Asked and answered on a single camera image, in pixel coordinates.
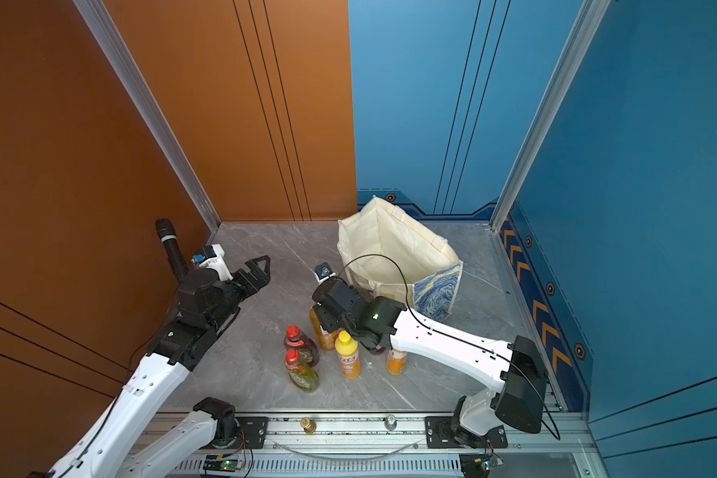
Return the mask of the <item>large orange dish soap bottle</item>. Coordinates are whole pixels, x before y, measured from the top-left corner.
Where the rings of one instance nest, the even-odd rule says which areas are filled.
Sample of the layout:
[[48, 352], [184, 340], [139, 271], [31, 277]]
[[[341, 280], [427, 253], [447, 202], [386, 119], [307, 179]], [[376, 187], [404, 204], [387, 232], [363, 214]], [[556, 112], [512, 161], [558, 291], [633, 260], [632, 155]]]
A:
[[321, 325], [319, 318], [317, 317], [314, 308], [310, 310], [309, 318], [314, 328], [319, 347], [323, 351], [334, 351], [336, 350], [336, 341], [338, 340], [342, 329], [335, 330], [332, 333], [328, 333]]

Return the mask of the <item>orange bottle yellow cap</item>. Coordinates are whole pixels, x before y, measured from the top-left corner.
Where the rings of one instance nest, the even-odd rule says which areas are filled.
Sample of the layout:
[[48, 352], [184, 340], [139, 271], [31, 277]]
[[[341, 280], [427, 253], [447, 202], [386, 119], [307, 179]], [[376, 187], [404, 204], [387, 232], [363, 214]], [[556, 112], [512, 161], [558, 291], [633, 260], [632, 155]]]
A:
[[404, 371], [406, 365], [407, 352], [390, 349], [386, 357], [386, 369], [390, 374], [398, 376]]
[[340, 331], [336, 338], [336, 350], [344, 377], [349, 380], [357, 378], [360, 375], [359, 343], [347, 331]]

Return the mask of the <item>starry night canvas tote bag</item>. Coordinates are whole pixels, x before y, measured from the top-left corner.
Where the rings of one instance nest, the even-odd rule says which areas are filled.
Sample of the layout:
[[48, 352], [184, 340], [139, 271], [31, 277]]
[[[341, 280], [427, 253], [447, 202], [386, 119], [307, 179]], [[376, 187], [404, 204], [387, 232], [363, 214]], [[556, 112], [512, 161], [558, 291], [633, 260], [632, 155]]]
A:
[[338, 233], [338, 251], [353, 285], [408, 303], [434, 320], [450, 314], [463, 262], [446, 238], [378, 197], [340, 220]]

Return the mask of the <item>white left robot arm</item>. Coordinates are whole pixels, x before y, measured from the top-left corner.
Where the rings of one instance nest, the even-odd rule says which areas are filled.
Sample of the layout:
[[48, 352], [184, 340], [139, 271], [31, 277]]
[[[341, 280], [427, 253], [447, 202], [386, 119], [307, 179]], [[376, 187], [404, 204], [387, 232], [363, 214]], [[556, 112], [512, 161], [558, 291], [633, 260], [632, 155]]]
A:
[[195, 255], [193, 269], [172, 237], [165, 250], [178, 285], [174, 319], [153, 337], [119, 395], [46, 476], [165, 477], [203, 446], [235, 440], [239, 426], [234, 406], [203, 398], [167, 434], [131, 453], [165, 401], [233, 323], [241, 303], [271, 280], [267, 255], [230, 272], [222, 254], [211, 247]]

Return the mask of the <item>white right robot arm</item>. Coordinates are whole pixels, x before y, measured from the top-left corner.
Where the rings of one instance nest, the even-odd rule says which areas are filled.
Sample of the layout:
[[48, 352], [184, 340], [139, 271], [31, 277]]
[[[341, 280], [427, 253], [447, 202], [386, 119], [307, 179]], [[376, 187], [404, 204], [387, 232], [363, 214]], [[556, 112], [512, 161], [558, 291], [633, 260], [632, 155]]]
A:
[[555, 440], [562, 438], [545, 403], [549, 374], [532, 340], [482, 338], [438, 323], [390, 298], [368, 301], [336, 275], [320, 281], [313, 302], [321, 328], [340, 334], [338, 349], [357, 346], [377, 355], [415, 354], [480, 382], [481, 392], [462, 396], [454, 408], [449, 428], [456, 443], [505, 448], [507, 427], [527, 434], [548, 430]]

